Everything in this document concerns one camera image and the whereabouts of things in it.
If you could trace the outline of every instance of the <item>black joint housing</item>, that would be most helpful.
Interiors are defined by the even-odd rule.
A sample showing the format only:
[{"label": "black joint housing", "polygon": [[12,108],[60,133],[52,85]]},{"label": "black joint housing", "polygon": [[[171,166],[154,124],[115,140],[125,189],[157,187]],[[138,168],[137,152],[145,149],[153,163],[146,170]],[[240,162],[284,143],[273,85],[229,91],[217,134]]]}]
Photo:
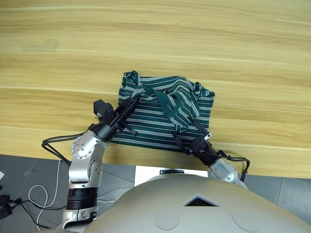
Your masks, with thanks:
[{"label": "black joint housing", "polygon": [[205,166],[210,166],[219,159],[217,152],[203,136],[194,139],[190,144],[190,148],[193,150],[195,157],[198,157]]},{"label": "black joint housing", "polygon": [[70,189],[67,198],[68,210],[79,210],[97,205],[97,188],[74,188]]}]

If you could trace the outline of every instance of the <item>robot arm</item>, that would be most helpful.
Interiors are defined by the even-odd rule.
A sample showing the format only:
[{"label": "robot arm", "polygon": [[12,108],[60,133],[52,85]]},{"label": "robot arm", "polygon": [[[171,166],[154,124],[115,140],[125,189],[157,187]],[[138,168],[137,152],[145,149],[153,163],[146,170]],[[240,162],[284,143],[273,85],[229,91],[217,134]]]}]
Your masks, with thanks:
[{"label": "robot arm", "polygon": [[[228,156],[222,150],[216,152],[212,147],[212,144],[208,141],[212,134],[207,132],[198,121],[192,118],[189,118],[189,120],[200,131],[202,131],[205,136],[200,136],[192,140],[190,143],[190,148],[188,149],[184,146],[183,141],[178,137],[176,132],[172,132],[177,145],[182,149],[182,151],[187,155],[194,154],[195,157],[199,158],[201,162],[207,166],[210,171],[213,172],[213,175],[216,176],[217,179],[247,188],[243,181],[250,164],[249,160],[244,157],[237,158]],[[236,162],[247,162],[246,169],[242,174],[241,180],[239,180],[236,169],[231,164],[226,163],[224,158]]]},{"label": "robot arm", "polygon": [[76,138],[71,147],[72,163],[69,168],[69,193],[63,211],[62,229],[74,222],[92,221],[98,216],[98,187],[102,177],[102,159],[109,141],[124,128],[136,134],[126,119],[134,111],[139,98],[127,99],[115,111],[110,103],[94,102],[98,124]]}]

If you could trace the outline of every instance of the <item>silver arm segment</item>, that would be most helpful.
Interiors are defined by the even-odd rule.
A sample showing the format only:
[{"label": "silver arm segment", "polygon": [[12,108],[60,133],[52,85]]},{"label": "silver arm segment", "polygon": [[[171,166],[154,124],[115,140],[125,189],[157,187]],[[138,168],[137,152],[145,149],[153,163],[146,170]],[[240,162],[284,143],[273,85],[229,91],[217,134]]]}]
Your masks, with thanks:
[{"label": "silver arm segment", "polygon": [[234,183],[247,189],[246,185],[239,180],[237,170],[231,164],[226,163],[222,158],[216,160],[216,162],[208,168],[217,179]]},{"label": "silver arm segment", "polygon": [[[69,196],[67,207],[63,211],[62,229],[70,222],[92,221],[97,218],[97,188],[101,183],[102,159],[108,145],[108,142],[103,142],[90,130],[73,142],[72,163],[69,168]],[[88,195],[91,195],[92,199],[85,201]]]}]

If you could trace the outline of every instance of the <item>wooden tabletop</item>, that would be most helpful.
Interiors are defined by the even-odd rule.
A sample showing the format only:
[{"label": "wooden tabletop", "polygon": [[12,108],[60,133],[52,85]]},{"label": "wooden tabletop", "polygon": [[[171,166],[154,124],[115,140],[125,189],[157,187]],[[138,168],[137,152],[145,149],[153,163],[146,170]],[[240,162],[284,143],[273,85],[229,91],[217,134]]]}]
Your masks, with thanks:
[{"label": "wooden tabletop", "polygon": [[[3,0],[0,153],[55,159],[41,141],[84,131],[97,99],[116,107],[134,69],[213,90],[211,142],[249,158],[249,174],[311,178],[310,42],[305,0]],[[104,162],[205,169],[117,144]]]}]

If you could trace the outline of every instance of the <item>white cable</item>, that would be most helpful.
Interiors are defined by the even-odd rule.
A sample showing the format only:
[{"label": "white cable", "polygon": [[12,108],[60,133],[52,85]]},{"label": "white cable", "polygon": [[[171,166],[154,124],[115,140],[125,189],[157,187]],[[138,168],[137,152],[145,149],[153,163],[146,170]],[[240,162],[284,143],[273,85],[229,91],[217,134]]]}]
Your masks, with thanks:
[{"label": "white cable", "polygon": [[110,198],[110,197],[99,197],[99,198],[97,198],[97,199],[102,199],[102,198],[108,198],[108,199],[110,199],[110,200],[116,201],[116,200],[114,200],[114,199],[112,199],[112,198]]},{"label": "white cable", "polygon": [[[29,189],[29,191],[28,191],[28,199],[29,199],[33,204],[35,204],[35,205],[37,205],[37,206],[40,206],[41,208],[48,208],[48,207],[50,207],[50,206],[52,206],[52,205],[54,204],[54,201],[55,201],[56,195],[57,195],[57,189],[58,189],[58,178],[59,178],[59,167],[60,167],[60,162],[61,162],[61,160],[58,161],[57,178],[56,178],[56,189],[55,189],[55,194],[54,194],[53,201],[52,201],[49,205],[47,205],[48,199],[49,199],[49,195],[48,195],[47,189],[46,189],[44,186],[40,185],[40,184],[36,184],[36,185],[32,186],[32,187]],[[30,193],[31,193],[31,191],[32,191],[35,187],[41,187],[41,188],[43,188],[43,190],[44,190],[44,192],[45,192],[45,196],[46,196],[44,205],[40,205],[39,203],[37,203],[37,202],[35,202],[34,200],[31,199]],[[43,211],[44,211],[44,209],[42,209],[42,210],[40,211],[40,213],[38,214],[38,217],[37,217],[37,220],[36,220],[36,223],[37,223],[37,224],[39,224],[39,218],[40,218],[40,216],[41,216],[41,214],[42,214]]]},{"label": "white cable", "polygon": [[108,203],[108,202],[115,202],[115,201],[114,201],[114,200],[107,200],[107,201],[97,200],[97,202],[101,202],[101,203]]}]

